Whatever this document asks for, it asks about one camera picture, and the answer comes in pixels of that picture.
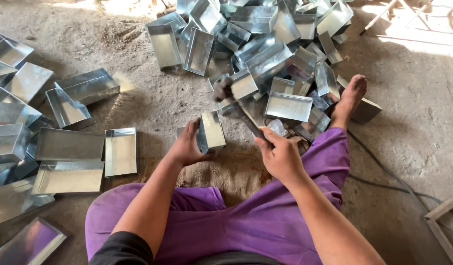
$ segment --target dirt floor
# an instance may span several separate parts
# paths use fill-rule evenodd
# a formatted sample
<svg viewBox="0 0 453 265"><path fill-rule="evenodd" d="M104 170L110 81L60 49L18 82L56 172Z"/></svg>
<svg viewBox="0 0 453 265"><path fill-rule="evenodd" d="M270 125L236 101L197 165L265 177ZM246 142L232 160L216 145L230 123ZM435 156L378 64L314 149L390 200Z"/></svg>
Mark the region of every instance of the dirt floor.
<svg viewBox="0 0 453 265"><path fill-rule="evenodd" d="M407 0L416 8L425 0ZM351 122L349 129L414 190L446 200L453 196L453 0L434 0L424 13L430 29L411 11L397 6L364 36L359 32L385 6L355 0L349 39L338 50L349 56L334 67L349 80L366 75L366 98L383 111L370 123ZM183 71L161 72L144 23L155 19L159 6L147 0L0 0L0 32L34 47L44 67L61 78L105 68L122 92L88 106L97 124L83 129L134 126L141 132L140 162L150 168L175 140L175 129L200 112L215 110L205 78ZM52 117L47 103L41 111ZM261 111L255 113L260 119ZM236 120L221 117L227 147L216 168L229 177L206 174L183 180L184 187L215 185L227 204L238 203L267 181L251 133ZM351 173L398 186L353 139L349 140ZM133 178L118 180L130 182ZM88 262L84 241L86 211L96 195L56 196L40 213L71 237L46 264ZM343 189L343 214L363 233L388 264L451 264L422 219L412 198L398 191L362 184L349 178ZM428 208L436 203L423 199ZM0 244L31 220L0 226ZM443 220L453 228L453 220ZM447 233L453 242L453 236Z"/></svg>

